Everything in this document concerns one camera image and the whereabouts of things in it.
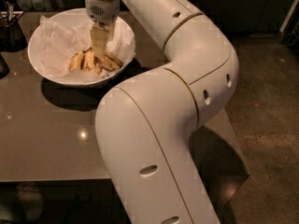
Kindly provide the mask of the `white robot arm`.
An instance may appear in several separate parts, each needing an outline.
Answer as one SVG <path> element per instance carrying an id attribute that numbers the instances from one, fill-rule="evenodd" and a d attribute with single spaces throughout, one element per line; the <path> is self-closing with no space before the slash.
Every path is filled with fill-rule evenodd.
<path id="1" fill-rule="evenodd" d="M 96 110 L 98 146 L 131 223 L 220 224 L 188 141 L 235 91 L 232 44 L 187 0 L 85 1 L 105 24 L 123 2 L 168 60 L 112 88 Z"/>

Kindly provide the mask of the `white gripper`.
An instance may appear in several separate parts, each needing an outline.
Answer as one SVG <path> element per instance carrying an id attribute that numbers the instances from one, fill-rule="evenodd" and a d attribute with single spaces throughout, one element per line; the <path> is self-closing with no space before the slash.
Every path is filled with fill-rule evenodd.
<path id="1" fill-rule="evenodd" d="M 90 29 L 94 56 L 102 58 L 109 39 L 109 30 L 104 24 L 111 24 L 117 19 L 120 0 L 85 0 L 85 6 L 87 15 L 94 22 Z"/>

